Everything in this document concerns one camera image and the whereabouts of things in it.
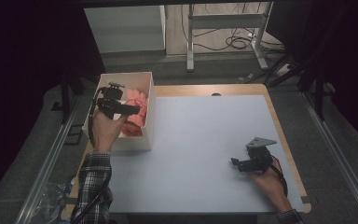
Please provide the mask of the white cabinet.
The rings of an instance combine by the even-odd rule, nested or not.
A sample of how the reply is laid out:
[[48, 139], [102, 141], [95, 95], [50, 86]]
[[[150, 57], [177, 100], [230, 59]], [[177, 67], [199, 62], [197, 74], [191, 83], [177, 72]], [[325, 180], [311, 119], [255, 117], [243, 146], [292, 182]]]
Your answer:
[[165, 6], [85, 8], [101, 53], [165, 49]]

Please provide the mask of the clear plastic bag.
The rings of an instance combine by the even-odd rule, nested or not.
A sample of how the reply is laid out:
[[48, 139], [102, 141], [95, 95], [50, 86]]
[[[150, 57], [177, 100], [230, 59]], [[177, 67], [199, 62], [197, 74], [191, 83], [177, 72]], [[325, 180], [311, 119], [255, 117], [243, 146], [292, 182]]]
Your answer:
[[33, 212], [31, 224], [59, 224], [59, 216], [72, 189], [71, 183], [48, 182]]

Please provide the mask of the pink glove with red tag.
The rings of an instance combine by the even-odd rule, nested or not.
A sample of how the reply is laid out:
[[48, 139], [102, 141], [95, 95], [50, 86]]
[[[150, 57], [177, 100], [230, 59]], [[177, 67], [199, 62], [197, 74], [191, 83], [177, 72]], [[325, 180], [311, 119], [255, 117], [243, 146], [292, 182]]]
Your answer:
[[127, 89], [126, 104], [140, 107], [140, 111], [135, 115], [130, 115], [128, 121], [138, 127], [144, 127], [148, 106], [147, 94], [136, 89]]

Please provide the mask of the grey metal desk frame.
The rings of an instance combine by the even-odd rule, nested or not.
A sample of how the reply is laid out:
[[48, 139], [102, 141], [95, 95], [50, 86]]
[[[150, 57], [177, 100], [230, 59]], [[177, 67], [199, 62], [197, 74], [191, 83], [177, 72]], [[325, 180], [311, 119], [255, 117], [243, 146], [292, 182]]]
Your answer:
[[255, 40], [251, 42], [251, 47], [262, 70], [268, 69], [268, 64], [261, 51], [262, 37], [267, 27], [271, 2], [267, 2], [263, 13], [247, 14], [213, 14], [213, 15], [194, 15], [192, 5], [189, 5], [188, 12], [188, 40], [186, 52], [186, 69], [188, 72], [194, 71], [194, 50], [192, 31], [199, 29], [230, 29], [230, 28], [255, 28], [258, 33]]

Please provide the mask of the pale blue table mat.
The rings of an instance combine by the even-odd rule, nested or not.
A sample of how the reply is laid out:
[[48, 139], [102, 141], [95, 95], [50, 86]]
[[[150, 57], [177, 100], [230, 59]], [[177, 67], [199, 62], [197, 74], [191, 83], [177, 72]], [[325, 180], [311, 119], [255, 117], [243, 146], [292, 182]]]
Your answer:
[[304, 205], [262, 95], [159, 97], [151, 150], [114, 146], [110, 187], [113, 213], [257, 214], [273, 211], [268, 199], [232, 159], [247, 159], [256, 137], [272, 140], [288, 198]]

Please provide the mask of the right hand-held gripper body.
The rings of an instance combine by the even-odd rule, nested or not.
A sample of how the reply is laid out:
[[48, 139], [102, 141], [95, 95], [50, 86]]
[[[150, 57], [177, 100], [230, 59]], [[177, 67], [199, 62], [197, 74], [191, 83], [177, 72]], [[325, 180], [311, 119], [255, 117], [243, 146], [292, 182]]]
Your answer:
[[250, 160], [247, 161], [246, 172], [261, 171], [265, 173], [272, 164], [272, 156], [267, 146], [276, 144], [275, 140], [255, 137], [246, 145]]

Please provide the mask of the black metal stand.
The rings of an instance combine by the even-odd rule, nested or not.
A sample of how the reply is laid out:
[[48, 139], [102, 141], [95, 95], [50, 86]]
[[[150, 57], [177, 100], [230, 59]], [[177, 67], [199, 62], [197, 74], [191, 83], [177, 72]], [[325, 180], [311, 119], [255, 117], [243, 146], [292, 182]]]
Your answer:
[[72, 91], [74, 95], [80, 95], [84, 93], [84, 86], [80, 80], [80, 76], [75, 73], [63, 72], [61, 78], [61, 97], [60, 102], [55, 102], [51, 108], [51, 111], [62, 112], [62, 124], [64, 124], [70, 116], [70, 96], [69, 91]]
[[319, 119], [324, 121], [324, 74], [322, 72], [305, 71], [297, 83], [297, 88], [300, 91], [308, 91], [312, 83], [315, 83], [314, 110]]

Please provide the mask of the white power strip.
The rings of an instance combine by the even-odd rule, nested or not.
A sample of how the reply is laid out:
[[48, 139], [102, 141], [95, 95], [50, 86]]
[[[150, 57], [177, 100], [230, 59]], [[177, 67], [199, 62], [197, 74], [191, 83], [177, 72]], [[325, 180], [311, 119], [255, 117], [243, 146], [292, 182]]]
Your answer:
[[275, 74], [278, 77], [281, 77], [282, 75], [286, 74], [287, 72], [289, 72], [292, 69], [292, 65], [289, 63], [286, 63], [285, 65], [283, 65], [281, 68], [279, 68]]

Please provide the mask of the pink glove with grey palm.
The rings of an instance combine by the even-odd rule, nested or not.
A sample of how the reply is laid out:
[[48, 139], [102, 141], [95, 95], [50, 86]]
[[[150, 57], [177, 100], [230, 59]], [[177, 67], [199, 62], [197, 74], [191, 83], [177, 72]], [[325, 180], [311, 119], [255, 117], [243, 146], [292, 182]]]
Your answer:
[[142, 136], [142, 130], [139, 126], [137, 126], [136, 124], [134, 124], [133, 122], [130, 121], [126, 121], [122, 127], [122, 132], [126, 135], [126, 136], [134, 136], [134, 137], [138, 137], [138, 136]]

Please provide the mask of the person's right hand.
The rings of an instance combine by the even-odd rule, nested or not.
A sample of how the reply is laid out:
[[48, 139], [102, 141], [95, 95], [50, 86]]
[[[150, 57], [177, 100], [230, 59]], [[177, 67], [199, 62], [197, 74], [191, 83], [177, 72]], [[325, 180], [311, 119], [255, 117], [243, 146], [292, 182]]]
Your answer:
[[288, 212], [293, 209], [285, 196], [280, 176], [272, 168], [268, 168], [264, 174], [249, 172], [248, 176], [261, 188], [278, 213]]

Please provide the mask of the white box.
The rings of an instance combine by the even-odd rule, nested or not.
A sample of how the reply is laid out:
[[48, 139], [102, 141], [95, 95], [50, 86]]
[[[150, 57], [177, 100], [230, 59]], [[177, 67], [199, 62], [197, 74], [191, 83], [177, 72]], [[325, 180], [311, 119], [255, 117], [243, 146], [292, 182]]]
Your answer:
[[[112, 145], [111, 151], [150, 150], [153, 146], [155, 109], [156, 109], [154, 80], [151, 72], [101, 74], [101, 78], [98, 83], [96, 92], [94, 93], [91, 100], [89, 113], [83, 125], [83, 131], [89, 137], [91, 145], [92, 146], [94, 145], [94, 140], [93, 140], [94, 135], [92, 131], [93, 116], [94, 116], [94, 112], [97, 109], [99, 109], [97, 105], [97, 100], [103, 97], [99, 89], [101, 87], [108, 87], [109, 82], [115, 82], [120, 85], [123, 85], [122, 88], [123, 95], [120, 100], [120, 102], [123, 105], [126, 105], [127, 89], [136, 89], [138, 91], [146, 93], [147, 100], [148, 100], [147, 112], [145, 117], [145, 126], [140, 127], [143, 135], [138, 137], [126, 136], [121, 130], [118, 139]], [[112, 119], [118, 119], [120, 116], [121, 114], [115, 114]]]

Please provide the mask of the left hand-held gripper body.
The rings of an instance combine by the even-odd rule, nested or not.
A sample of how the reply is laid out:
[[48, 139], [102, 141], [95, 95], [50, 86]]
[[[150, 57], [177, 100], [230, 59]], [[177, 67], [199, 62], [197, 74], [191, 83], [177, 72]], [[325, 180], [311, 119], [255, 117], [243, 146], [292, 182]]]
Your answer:
[[109, 82], [108, 87], [101, 87], [99, 91], [103, 95], [97, 100], [99, 109], [110, 119], [115, 114], [122, 113], [122, 103], [120, 102], [123, 95], [123, 85], [115, 82]]

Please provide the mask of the person's left hand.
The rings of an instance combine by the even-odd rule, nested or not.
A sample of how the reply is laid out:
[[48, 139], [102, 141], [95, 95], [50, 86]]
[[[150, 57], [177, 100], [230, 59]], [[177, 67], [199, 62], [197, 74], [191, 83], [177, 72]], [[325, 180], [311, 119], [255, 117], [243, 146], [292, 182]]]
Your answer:
[[94, 112], [92, 124], [94, 150], [97, 152], [110, 152], [127, 118], [126, 115], [121, 115], [118, 119], [110, 119], [97, 109]]

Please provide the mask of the aluminium rail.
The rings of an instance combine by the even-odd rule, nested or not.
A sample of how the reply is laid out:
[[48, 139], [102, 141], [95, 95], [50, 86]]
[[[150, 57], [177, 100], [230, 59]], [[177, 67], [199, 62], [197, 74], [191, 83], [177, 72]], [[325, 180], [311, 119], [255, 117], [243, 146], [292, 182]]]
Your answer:
[[72, 126], [73, 120], [76, 116], [76, 112], [80, 104], [80, 101], [81, 101], [81, 97], [75, 96], [73, 102], [70, 104], [71, 112], [69, 118], [66, 120], [64, 124], [61, 125], [52, 146], [48, 150], [48, 155], [46, 156], [44, 162], [42, 163], [42, 166], [35, 178], [35, 181], [24, 201], [24, 204], [14, 224], [30, 224], [32, 220], [32, 214], [36, 209], [40, 201], [40, 198], [42, 196], [42, 189], [48, 183], [48, 179], [53, 171], [55, 163], [59, 158], [59, 155], [62, 150], [62, 146], [65, 142], [65, 138], [69, 133], [70, 127]]
[[341, 147], [337, 143], [334, 135], [332, 135], [327, 124], [320, 118], [320, 116], [315, 111], [315, 104], [311, 99], [311, 96], [308, 93], [301, 92], [299, 94], [304, 100], [305, 105], [310, 113], [310, 116], [315, 123], [319, 133], [321, 134], [324, 143], [329, 149], [334, 161], [337, 164], [339, 171], [342, 173], [345, 181], [347, 182], [356, 202], [358, 203], [358, 176], [352, 170], [348, 160], [344, 156], [344, 153], [341, 150]]

